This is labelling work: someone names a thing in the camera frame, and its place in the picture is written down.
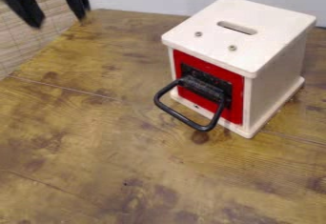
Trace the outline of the red drawer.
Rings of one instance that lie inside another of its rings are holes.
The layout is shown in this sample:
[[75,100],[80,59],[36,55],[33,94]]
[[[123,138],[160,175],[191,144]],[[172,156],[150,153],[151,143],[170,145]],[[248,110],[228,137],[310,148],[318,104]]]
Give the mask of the red drawer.
[[[244,77],[191,56],[190,54],[174,50],[174,61],[176,78],[192,76],[210,88],[215,88],[226,96],[226,107],[222,117],[235,125],[243,122],[243,88]],[[208,112],[216,112],[218,99],[206,92],[195,92],[192,87],[178,87],[178,95],[195,103]]]

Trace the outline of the black metal drawer handle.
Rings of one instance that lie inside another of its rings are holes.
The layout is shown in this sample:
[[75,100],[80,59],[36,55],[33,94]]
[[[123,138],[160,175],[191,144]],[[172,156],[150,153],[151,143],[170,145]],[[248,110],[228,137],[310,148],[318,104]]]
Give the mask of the black metal drawer handle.
[[[183,87],[191,93],[194,93],[199,98],[203,98],[212,102],[216,106],[216,112],[208,114],[204,108],[200,107],[198,103],[192,103],[190,100],[183,98],[176,90],[176,87]],[[176,112],[166,104],[160,102],[160,98],[166,95],[167,92],[172,92],[172,98],[187,106],[190,109],[194,109],[203,116],[210,118],[207,125],[200,125],[187,118],[183,114]],[[200,132],[211,131],[219,121],[224,108],[231,106],[231,92],[232,86],[231,82],[218,78],[212,74],[191,67],[186,63],[180,64],[180,78],[174,80],[154,96],[154,104],[156,107],[178,119],[182,123],[190,126],[192,129]]]

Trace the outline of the white wooden box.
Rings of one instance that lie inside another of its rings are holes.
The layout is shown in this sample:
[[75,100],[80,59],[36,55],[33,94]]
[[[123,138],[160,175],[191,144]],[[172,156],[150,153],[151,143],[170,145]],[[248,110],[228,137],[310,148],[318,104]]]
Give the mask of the white wooden box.
[[[244,77],[243,122],[235,125],[220,116],[216,126],[254,137],[302,88],[306,40],[314,24],[315,17],[297,11],[247,0],[216,0],[162,35],[174,80],[174,50]],[[198,124],[208,124],[210,118],[179,103],[172,92],[160,102]]]

